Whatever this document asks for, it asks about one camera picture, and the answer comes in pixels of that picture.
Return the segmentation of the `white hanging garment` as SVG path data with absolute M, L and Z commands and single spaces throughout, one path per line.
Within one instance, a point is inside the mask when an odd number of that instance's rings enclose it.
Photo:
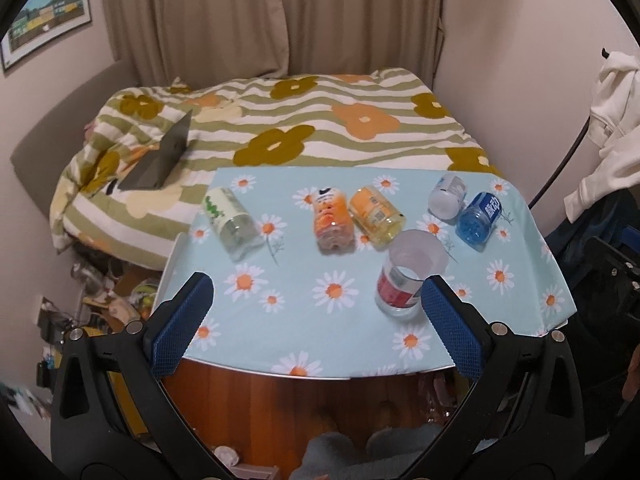
M 587 138 L 600 164 L 564 197 L 566 218 L 575 222 L 601 198 L 639 184 L 639 58 L 612 51 L 594 86 Z

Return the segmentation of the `beige curtain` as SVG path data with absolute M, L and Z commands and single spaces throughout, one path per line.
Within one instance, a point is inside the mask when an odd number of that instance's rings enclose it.
M 360 75 L 402 67 L 431 82 L 442 0 L 103 0 L 114 57 L 142 84 L 183 78 Z

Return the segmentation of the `blue plastic cup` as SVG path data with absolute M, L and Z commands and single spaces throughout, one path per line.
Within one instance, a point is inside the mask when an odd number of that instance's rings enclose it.
M 484 249 L 501 213 L 502 205 L 498 197 L 489 192 L 480 192 L 462 210 L 456 225 L 456 234 L 462 242 L 480 252 Z

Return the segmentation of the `white frosted cup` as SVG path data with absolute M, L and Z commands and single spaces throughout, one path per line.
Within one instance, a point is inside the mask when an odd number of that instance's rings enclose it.
M 454 220 L 460 212 L 468 188 L 456 174 L 444 174 L 428 196 L 428 210 L 440 220 Z

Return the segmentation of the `dark grey laptop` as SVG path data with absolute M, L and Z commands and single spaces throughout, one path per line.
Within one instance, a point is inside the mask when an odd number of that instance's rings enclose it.
M 192 112 L 180 118 L 162 137 L 157 150 L 143 155 L 118 184 L 122 191 L 156 191 L 162 188 L 188 147 Z

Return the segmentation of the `orange cartoon label cup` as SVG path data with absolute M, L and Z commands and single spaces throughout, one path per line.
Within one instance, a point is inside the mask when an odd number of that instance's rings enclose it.
M 338 188 L 319 188 L 312 194 L 314 237 L 322 252 L 346 249 L 355 238 L 346 195 Z

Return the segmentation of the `green label clear cup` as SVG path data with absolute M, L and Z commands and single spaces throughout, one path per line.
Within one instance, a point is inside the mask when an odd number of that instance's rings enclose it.
M 216 237 L 232 261 L 241 261 L 262 246 L 256 222 L 230 188 L 211 188 L 202 205 Z

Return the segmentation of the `red label clear cup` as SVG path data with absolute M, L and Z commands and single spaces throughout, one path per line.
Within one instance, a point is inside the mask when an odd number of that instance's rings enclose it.
M 418 308 L 423 282 L 443 274 L 449 255 L 429 232 L 405 230 L 390 243 L 376 282 L 375 302 L 387 315 L 411 318 Z

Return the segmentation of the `grey bed headboard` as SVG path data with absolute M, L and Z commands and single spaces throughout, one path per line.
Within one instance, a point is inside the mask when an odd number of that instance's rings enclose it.
M 63 169 L 84 145 L 85 124 L 112 94 L 138 84 L 127 62 L 108 66 L 56 104 L 14 148 L 10 157 L 14 174 L 43 217 L 49 215 Z

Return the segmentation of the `floral striped quilt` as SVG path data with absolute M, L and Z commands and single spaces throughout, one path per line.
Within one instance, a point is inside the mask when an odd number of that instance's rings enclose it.
M 186 151 L 163 188 L 120 181 L 181 119 Z M 194 90 L 131 87 L 112 94 L 50 203 L 54 248 L 82 243 L 160 270 L 201 209 L 216 171 L 236 167 L 232 190 L 256 188 L 256 166 L 382 167 L 493 172 L 487 154 L 423 81 L 403 68 L 367 75 L 233 79 Z

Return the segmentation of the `yellow label clear cup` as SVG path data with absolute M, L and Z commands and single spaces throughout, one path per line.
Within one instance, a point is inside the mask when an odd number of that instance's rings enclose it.
M 406 217 L 373 186 L 358 188 L 349 200 L 348 211 L 376 248 L 390 244 L 406 225 Z

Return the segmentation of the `framed wall picture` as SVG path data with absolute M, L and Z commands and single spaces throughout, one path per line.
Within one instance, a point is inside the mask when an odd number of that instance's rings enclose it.
M 2 37 L 2 72 L 13 70 L 50 42 L 91 23 L 90 0 L 27 0 Z

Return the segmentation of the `daisy print blue tablecloth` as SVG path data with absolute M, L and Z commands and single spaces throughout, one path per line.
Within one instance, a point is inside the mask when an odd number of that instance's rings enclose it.
M 475 250 L 434 217 L 427 199 L 436 170 L 347 167 L 224 168 L 214 177 L 262 230 L 262 247 L 233 262 L 204 214 L 175 244 L 158 296 L 169 299 L 195 272 L 214 283 L 214 301 L 192 339 L 190 360 L 243 372 L 348 379 L 427 372 L 451 359 L 423 313 L 394 318 L 374 293 L 385 256 L 358 234 L 352 249 L 324 254 L 312 232 L 310 196 L 370 185 L 406 217 L 408 227 L 444 245 L 445 281 L 489 322 L 541 336 L 575 313 L 570 289 L 522 196 L 493 174 L 466 172 L 470 195 L 491 192 L 502 213 L 486 246 Z

